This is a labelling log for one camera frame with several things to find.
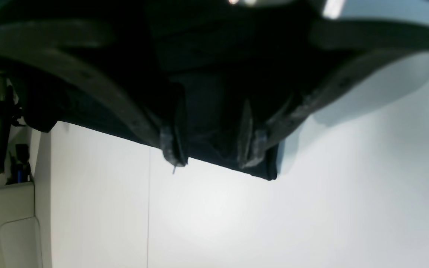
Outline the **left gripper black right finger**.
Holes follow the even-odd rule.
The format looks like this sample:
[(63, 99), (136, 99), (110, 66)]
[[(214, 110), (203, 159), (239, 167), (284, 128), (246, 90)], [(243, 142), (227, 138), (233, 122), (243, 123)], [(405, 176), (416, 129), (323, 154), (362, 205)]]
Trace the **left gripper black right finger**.
[(281, 34), (250, 73), (237, 138), (240, 168), (262, 163), (308, 116), (387, 64), (429, 51), (429, 26), (313, 19), (300, 35)]

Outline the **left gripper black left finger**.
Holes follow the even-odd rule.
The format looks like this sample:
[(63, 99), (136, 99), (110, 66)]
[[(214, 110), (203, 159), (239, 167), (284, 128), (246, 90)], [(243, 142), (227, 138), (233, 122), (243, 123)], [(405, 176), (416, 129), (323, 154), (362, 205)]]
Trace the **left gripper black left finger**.
[(141, 51), (126, 37), (100, 20), (0, 23), (0, 74), (35, 129), (71, 122), (159, 148), (170, 164), (186, 166), (185, 92), (162, 76), (146, 32)]

